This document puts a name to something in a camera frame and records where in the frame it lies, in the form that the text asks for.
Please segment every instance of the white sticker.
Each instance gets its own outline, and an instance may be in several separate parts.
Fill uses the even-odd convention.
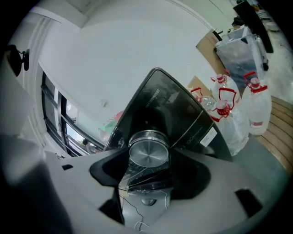
[[[212,127],[209,132],[206,134],[206,136],[201,140],[201,144],[204,147],[207,147],[209,145],[209,143],[211,143],[211,141],[215,138],[215,136],[217,135],[217,131]]]

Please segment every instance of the red label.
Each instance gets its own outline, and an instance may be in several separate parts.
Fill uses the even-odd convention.
[[[263,122],[253,122],[253,121],[249,120],[249,124],[253,128],[260,128],[262,126]]]

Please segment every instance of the white wall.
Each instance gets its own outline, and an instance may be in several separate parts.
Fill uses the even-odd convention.
[[[28,46],[29,40],[33,34],[33,30],[37,25],[37,22],[39,21],[40,17],[41,16],[38,14],[28,13],[27,16],[21,21],[20,25],[15,30],[8,44],[16,45],[16,48],[20,52],[30,49]],[[24,70],[22,66],[21,72],[17,77],[17,80],[21,83],[21,85],[23,79],[23,71]]]
[[[80,12],[84,11],[92,1],[94,0],[66,0],[66,2],[78,9]]]
[[[56,20],[72,30],[79,31],[87,22],[87,16],[64,0],[41,0],[30,12]]]
[[[197,75],[211,86],[215,73],[195,48],[208,31],[168,1],[111,1],[80,32],[55,22],[39,62],[56,88],[101,125],[126,107],[154,67],[183,85]],[[107,107],[100,106],[101,99]]]
[[[237,16],[229,0],[179,0],[203,16],[217,32],[232,28]]]

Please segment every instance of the window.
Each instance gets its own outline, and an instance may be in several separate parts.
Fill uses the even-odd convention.
[[[42,104],[47,132],[72,157],[103,151],[104,144],[76,124],[78,110],[43,73]]]
[[[73,104],[67,100],[66,114],[74,121],[75,125],[86,132],[89,136],[95,139],[97,142],[100,140],[99,135],[99,124],[96,121],[93,121],[87,115],[79,111]]]

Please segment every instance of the window frame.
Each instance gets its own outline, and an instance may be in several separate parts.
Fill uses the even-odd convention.
[[[67,106],[67,99],[58,91],[58,102],[54,100],[54,94],[49,90],[47,87],[45,81],[46,79],[49,79],[45,72],[43,72],[42,76],[42,107],[43,107],[43,115],[44,115],[44,121],[47,127],[47,132],[49,135],[53,138],[53,140],[71,157],[78,157],[82,156],[80,152],[75,150],[69,143],[69,135],[67,134],[67,124],[78,134],[80,134],[84,139],[88,140],[90,143],[92,143],[98,150],[103,151],[105,145],[98,142],[94,138],[92,138],[90,135],[88,135],[86,132],[84,132],[82,129],[80,129],[75,122],[66,114],[66,106]],[[58,134],[56,127],[54,124],[48,119],[46,115],[46,106],[45,106],[45,98],[48,98],[49,102],[52,104],[54,109],[57,110],[58,114],[58,129],[61,132],[61,136]],[[77,145],[75,142],[71,141],[71,144],[73,144],[78,149],[81,149],[82,151],[85,151],[81,146]]]

